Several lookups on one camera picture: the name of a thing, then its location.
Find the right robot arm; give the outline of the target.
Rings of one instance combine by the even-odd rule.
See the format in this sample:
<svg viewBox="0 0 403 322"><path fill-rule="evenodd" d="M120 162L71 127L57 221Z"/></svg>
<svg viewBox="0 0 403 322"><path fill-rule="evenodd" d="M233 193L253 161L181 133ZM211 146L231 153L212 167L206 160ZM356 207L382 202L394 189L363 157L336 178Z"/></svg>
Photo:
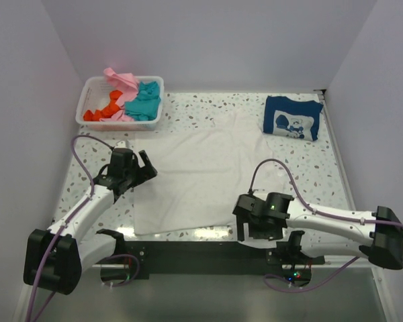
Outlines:
<svg viewBox="0 0 403 322"><path fill-rule="evenodd" d="M353 256L380 268L403 268L403 225L387 207L346 211L268 193L240 195L232 213L240 242L265 248L287 264Z"/></svg>

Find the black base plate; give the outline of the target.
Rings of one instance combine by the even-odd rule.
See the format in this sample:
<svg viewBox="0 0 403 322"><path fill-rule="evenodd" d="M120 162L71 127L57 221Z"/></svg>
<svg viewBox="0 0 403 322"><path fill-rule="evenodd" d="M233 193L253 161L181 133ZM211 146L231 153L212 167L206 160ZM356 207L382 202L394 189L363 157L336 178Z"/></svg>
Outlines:
<svg viewBox="0 0 403 322"><path fill-rule="evenodd" d="M258 249L236 241L127 241L125 254L137 279L153 274L265 275L283 274L283 266L323 265L322 256L287 255L285 248Z"/></svg>

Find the pink t-shirt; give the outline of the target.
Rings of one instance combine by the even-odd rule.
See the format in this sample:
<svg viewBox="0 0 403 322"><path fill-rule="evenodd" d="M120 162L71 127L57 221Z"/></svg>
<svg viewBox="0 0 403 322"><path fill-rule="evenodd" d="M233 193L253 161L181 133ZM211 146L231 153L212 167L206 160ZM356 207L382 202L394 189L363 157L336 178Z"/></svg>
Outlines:
<svg viewBox="0 0 403 322"><path fill-rule="evenodd" d="M106 68L103 71L105 80L111 85L114 90L122 92L122 96L117 100L117 104L124 110L124 103L126 101L132 101L136 98L139 92L139 80L132 73L118 74L112 68ZM128 117L124 111L125 121L134 121L131 117Z"/></svg>

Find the folded blue printed t-shirt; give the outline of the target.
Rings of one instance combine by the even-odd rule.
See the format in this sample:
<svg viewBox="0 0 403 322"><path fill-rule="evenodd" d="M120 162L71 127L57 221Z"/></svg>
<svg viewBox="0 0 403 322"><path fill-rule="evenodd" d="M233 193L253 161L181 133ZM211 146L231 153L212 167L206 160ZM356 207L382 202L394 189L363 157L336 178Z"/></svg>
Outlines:
<svg viewBox="0 0 403 322"><path fill-rule="evenodd" d="M268 96L263 133L314 142L318 139L322 109L322 104L316 101L294 101L284 96Z"/></svg>

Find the teal t-shirt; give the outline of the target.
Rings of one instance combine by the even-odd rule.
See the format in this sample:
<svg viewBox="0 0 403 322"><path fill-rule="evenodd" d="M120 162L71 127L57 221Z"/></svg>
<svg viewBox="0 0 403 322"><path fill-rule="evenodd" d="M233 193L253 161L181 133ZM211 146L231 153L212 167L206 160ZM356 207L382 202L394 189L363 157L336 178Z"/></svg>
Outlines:
<svg viewBox="0 0 403 322"><path fill-rule="evenodd" d="M160 102L157 82L140 83L136 98L124 103L124 111L134 121L153 121L157 117Z"/></svg>

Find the white t-shirt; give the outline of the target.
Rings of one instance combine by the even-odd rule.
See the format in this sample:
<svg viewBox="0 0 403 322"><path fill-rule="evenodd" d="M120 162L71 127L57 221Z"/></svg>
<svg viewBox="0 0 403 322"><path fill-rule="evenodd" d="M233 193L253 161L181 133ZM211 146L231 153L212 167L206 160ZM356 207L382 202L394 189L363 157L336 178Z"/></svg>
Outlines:
<svg viewBox="0 0 403 322"><path fill-rule="evenodd" d="M251 184L255 168L273 151L256 120L242 111L214 120L209 129L137 133L132 143L157 171L134 190L136 235L235 225L232 211L249 187L260 193L284 190L273 163Z"/></svg>

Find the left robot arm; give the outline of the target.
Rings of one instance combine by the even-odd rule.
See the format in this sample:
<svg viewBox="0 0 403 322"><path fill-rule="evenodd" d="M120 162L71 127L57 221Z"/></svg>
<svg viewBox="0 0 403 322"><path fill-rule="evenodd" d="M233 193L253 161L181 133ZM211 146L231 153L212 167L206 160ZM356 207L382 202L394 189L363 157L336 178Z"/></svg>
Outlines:
<svg viewBox="0 0 403 322"><path fill-rule="evenodd" d="M121 262L128 254L124 236L100 229L88 243L82 240L89 229L127 191L157 175L144 150L113 148L108 164L96 177L82 199L46 230L30 234L24 264L24 283L60 294L71 294L82 273L107 259Z"/></svg>

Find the orange t-shirt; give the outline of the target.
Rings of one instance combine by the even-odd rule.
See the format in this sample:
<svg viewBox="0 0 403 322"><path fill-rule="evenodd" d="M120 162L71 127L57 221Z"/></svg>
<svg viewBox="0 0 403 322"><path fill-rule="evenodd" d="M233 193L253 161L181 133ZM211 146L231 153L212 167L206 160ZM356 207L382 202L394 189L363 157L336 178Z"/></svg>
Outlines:
<svg viewBox="0 0 403 322"><path fill-rule="evenodd" d="M124 110L117 104L122 92L114 90L109 93L109 103L103 109L94 112L88 110L83 115L84 121L125 121Z"/></svg>

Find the white plastic basket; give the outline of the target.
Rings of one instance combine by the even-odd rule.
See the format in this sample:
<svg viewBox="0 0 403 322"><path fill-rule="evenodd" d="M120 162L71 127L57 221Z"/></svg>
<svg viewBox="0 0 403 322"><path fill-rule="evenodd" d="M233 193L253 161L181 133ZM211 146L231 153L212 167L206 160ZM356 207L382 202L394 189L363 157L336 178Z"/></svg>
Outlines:
<svg viewBox="0 0 403 322"><path fill-rule="evenodd" d="M163 101L161 77L116 74L107 68L85 82L75 120L96 131L154 130Z"/></svg>

